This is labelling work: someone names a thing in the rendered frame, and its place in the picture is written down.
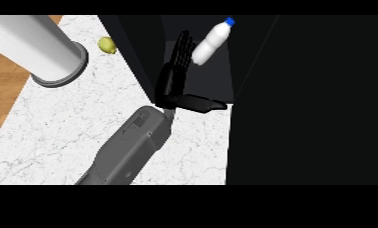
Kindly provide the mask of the dark grey cabinet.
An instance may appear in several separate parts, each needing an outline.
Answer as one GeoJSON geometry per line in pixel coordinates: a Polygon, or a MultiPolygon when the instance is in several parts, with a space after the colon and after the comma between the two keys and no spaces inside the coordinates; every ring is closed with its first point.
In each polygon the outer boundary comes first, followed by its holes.
{"type": "Polygon", "coordinates": [[[200,42],[210,28],[234,20],[230,35],[203,65],[190,65],[184,92],[233,103],[267,39],[272,15],[101,15],[101,25],[148,98],[178,34],[200,42]]]}

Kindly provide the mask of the white cylinder with grey rim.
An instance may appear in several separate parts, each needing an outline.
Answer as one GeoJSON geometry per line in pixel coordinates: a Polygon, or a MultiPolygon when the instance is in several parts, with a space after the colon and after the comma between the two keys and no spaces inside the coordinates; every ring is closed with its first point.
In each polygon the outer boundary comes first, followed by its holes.
{"type": "Polygon", "coordinates": [[[0,15],[0,54],[45,88],[61,87],[81,75],[88,52],[47,15],[0,15]]]}

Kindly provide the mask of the white bottle with blue cap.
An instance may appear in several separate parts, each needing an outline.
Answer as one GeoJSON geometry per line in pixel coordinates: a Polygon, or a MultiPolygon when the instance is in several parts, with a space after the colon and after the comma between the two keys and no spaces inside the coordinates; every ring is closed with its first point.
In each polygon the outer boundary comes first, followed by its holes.
{"type": "Polygon", "coordinates": [[[203,40],[191,52],[191,61],[197,66],[205,64],[215,50],[225,42],[233,25],[234,20],[231,17],[227,17],[225,20],[210,28],[203,40]]]}

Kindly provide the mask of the dark grey cabinet door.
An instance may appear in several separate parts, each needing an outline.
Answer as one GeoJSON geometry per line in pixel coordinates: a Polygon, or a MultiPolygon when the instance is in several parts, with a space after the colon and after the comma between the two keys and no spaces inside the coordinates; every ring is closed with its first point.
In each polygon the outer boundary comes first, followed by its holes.
{"type": "Polygon", "coordinates": [[[231,108],[228,185],[378,184],[378,16],[281,16],[231,108]]]}

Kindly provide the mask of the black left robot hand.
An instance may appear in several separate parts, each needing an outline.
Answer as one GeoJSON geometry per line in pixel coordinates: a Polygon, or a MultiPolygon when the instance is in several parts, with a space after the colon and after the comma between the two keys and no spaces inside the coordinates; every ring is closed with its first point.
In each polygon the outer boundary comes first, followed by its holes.
{"type": "Polygon", "coordinates": [[[225,110],[227,105],[221,101],[182,93],[190,54],[194,47],[188,31],[182,30],[174,43],[169,61],[163,64],[159,72],[154,85],[154,105],[162,109],[181,108],[205,114],[213,110],[225,110]]]}

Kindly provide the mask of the yellow-green lemon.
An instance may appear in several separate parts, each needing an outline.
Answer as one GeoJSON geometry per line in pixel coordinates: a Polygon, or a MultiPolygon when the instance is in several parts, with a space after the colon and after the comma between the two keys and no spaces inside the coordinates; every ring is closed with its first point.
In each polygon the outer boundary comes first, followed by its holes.
{"type": "Polygon", "coordinates": [[[113,54],[116,52],[116,46],[110,37],[101,37],[98,39],[97,46],[107,54],[113,54]]]}

